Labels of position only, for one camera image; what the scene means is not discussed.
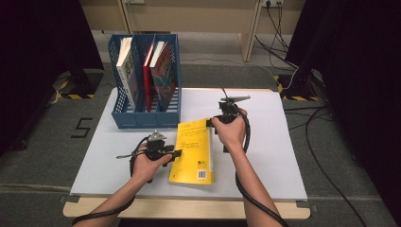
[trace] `red book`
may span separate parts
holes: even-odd
[[[153,101],[154,97],[154,84],[153,84],[153,78],[150,73],[150,61],[151,57],[153,56],[153,42],[150,44],[147,57],[145,58],[145,62],[143,65],[143,71],[144,71],[144,86],[145,86],[145,102],[147,106],[147,112],[150,112],[151,110],[151,103]]]
[[[167,42],[157,43],[150,62],[150,72],[157,92],[159,111],[165,112],[177,86]]]

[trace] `black and yellow tape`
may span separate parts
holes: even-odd
[[[280,94],[280,97],[283,100],[295,100],[295,101],[318,101],[318,98],[313,95],[312,92],[310,94],[302,94],[301,96],[295,96],[294,94],[289,94],[286,89],[283,88],[282,84],[278,82],[279,76],[274,76],[274,79],[277,82],[277,91]]]
[[[71,99],[80,99],[80,98],[94,98],[95,94],[73,94],[72,92],[65,92],[67,86],[69,86],[69,80],[66,80],[60,88],[59,98],[71,98]]]

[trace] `black curtain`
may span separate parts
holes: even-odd
[[[0,155],[33,125],[63,72],[103,69],[79,0],[0,3]]]
[[[307,61],[329,2],[306,0],[287,60]],[[401,2],[346,2],[313,68],[323,74],[344,137],[401,225]]]

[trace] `white board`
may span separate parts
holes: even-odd
[[[226,90],[228,96],[250,96],[238,102],[247,110],[251,125],[248,158],[262,183],[275,201],[307,200],[304,183],[288,133],[288,125],[278,93],[266,90]],[[224,97],[220,89],[183,89],[181,121],[192,121],[221,114],[218,102]],[[130,154],[138,142],[154,130],[120,130],[112,117],[117,90],[113,89],[101,116],[91,145],[85,155],[71,194],[107,196],[127,182],[130,177],[129,160],[116,159]],[[156,129],[167,137],[166,144],[174,145],[176,129]],[[152,183],[146,184],[137,197],[191,198],[239,200],[235,185],[235,168],[228,153],[213,135],[212,185],[170,183],[171,164],[161,167]]]

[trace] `book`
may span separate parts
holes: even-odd
[[[168,180],[173,183],[211,184],[214,180],[212,130],[204,118],[178,125],[175,149],[182,154],[171,165]]]
[[[129,100],[131,109],[135,112],[136,101],[138,98],[138,84],[133,66],[131,55],[131,37],[121,39],[120,52],[116,68],[121,78],[121,83]]]
[[[165,112],[177,87],[168,42],[157,43],[149,67],[157,93],[159,111]]]
[[[153,46],[154,42],[152,42],[149,46],[148,53],[145,57],[145,61],[143,64],[143,72],[144,72],[144,87],[145,87],[145,102],[147,106],[147,112],[151,110],[151,104],[154,98],[154,83],[153,78],[150,72],[150,62],[153,57]]]

